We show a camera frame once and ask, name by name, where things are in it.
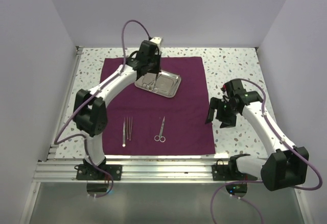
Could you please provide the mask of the steel instrument tray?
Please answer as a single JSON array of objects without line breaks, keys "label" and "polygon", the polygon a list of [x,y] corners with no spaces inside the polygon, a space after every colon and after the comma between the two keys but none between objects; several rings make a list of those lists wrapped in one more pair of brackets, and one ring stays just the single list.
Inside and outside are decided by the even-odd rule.
[{"label": "steel instrument tray", "polygon": [[[136,80],[134,82],[134,85],[135,85],[135,87],[137,87],[139,89],[147,91],[146,89],[142,88],[143,78],[144,78],[144,76],[142,76],[138,80]],[[148,91],[148,92],[151,92],[151,93],[154,93],[154,94],[166,97],[166,98],[173,98],[177,93],[180,83],[181,83],[181,76],[162,70],[158,74],[155,88],[153,89],[153,91]]]}]

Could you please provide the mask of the purple surgical wrap cloth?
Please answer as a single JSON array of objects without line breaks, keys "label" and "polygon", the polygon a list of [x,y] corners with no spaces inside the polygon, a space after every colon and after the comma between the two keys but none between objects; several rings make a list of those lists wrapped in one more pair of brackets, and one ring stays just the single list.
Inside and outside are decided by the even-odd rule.
[{"label": "purple surgical wrap cloth", "polygon": [[[200,57],[162,58],[162,70],[181,76],[173,98],[135,87],[120,92],[107,107],[108,124],[102,134],[107,155],[183,156],[215,153],[213,128],[205,124],[209,98]],[[122,147],[123,122],[132,117],[131,140]],[[164,143],[156,142],[163,117]]]}]

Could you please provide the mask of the steel surgical scissors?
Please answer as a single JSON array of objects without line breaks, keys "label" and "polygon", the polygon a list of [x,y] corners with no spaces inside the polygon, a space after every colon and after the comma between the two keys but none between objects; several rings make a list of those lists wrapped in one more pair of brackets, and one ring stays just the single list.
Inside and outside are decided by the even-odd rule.
[{"label": "steel surgical scissors", "polygon": [[158,135],[154,136],[154,140],[156,142],[164,143],[166,141],[166,138],[163,135],[164,125],[165,125],[165,117],[163,117],[163,119],[162,119],[160,131],[159,131]]}]

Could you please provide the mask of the thin pink-tipped tweezers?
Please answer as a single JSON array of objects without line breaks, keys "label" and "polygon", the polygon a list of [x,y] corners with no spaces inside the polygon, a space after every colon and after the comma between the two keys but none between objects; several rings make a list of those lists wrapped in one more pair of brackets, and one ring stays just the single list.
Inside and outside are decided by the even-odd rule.
[{"label": "thin pink-tipped tweezers", "polygon": [[128,117],[128,134],[129,134],[129,140],[131,140],[131,135],[132,135],[132,122],[133,122],[133,118],[132,117]]}]

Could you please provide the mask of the steel forceps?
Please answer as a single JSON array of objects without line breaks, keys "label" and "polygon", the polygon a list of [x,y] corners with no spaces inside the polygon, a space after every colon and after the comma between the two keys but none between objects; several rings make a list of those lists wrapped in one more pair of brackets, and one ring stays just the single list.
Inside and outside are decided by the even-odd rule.
[{"label": "steel forceps", "polygon": [[126,122],[123,122],[123,132],[122,132],[122,147],[126,147]]}]

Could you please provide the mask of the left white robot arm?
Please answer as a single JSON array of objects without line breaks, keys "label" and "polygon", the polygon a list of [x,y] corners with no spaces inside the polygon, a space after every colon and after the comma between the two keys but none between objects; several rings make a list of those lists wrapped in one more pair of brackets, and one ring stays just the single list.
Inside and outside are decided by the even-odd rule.
[{"label": "left white robot arm", "polygon": [[161,37],[144,40],[136,56],[129,56],[125,65],[120,65],[99,85],[90,90],[81,89],[76,94],[73,121],[85,137],[85,161],[90,164],[88,173],[94,179],[98,180],[106,175],[102,133],[108,123],[107,106],[140,77],[147,73],[158,74],[161,71],[162,42]]}]

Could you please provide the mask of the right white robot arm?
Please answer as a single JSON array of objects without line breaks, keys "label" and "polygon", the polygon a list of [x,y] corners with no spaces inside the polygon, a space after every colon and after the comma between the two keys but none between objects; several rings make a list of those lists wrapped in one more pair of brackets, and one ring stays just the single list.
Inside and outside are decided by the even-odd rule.
[{"label": "right white robot arm", "polygon": [[237,116],[246,119],[266,150],[267,159],[250,154],[231,156],[227,165],[216,165],[216,171],[225,178],[240,180],[245,175],[260,179],[264,186],[275,191],[301,185],[306,180],[309,153],[305,147],[297,147],[272,120],[266,109],[266,95],[247,91],[243,79],[226,82],[221,90],[222,98],[212,97],[206,123],[218,120],[220,128],[233,128]]}]

